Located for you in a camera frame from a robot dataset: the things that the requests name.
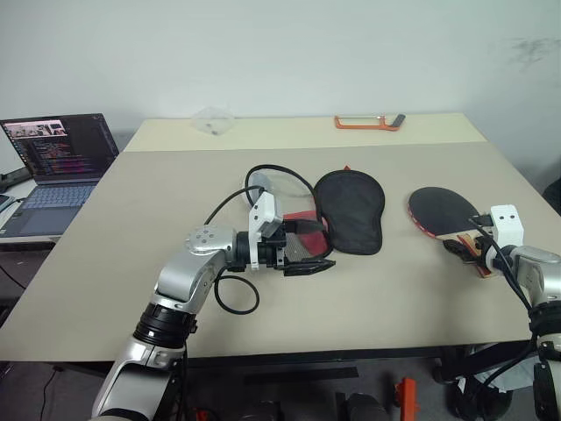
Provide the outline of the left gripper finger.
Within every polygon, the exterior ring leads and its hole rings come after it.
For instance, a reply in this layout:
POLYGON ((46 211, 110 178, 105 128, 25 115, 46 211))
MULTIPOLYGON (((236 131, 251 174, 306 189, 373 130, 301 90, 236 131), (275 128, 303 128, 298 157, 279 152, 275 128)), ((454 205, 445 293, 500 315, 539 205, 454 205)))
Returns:
POLYGON ((321 221, 312 219, 285 219, 283 225, 285 232, 292 232, 295 234, 311 234, 314 232, 324 232, 326 230, 321 221))
POLYGON ((336 265, 334 260, 317 259, 303 260, 299 262, 289 262, 282 272, 285 276, 308 276, 318 274, 333 268, 336 265))

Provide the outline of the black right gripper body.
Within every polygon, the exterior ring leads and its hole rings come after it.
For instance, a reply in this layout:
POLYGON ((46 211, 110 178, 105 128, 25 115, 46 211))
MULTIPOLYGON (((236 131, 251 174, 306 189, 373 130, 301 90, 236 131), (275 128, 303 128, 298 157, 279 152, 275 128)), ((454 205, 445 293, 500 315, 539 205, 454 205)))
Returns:
POLYGON ((488 248, 476 248, 479 251, 479 256, 476 260, 476 265, 480 271, 496 271, 494 267, 494 259, 497 252, 493 245, 493 241, 488 239, 488 248))

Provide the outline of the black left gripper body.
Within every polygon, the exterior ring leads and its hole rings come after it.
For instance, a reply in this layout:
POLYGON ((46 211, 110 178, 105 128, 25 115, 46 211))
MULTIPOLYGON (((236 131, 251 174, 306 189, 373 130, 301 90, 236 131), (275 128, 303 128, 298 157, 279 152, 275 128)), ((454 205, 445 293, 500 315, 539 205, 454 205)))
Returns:
POLYGON ((274 229, 267 229, 258 242, 259 264, 282 271, 286 263, 287 233, 285 225, 280 223, 274 229))

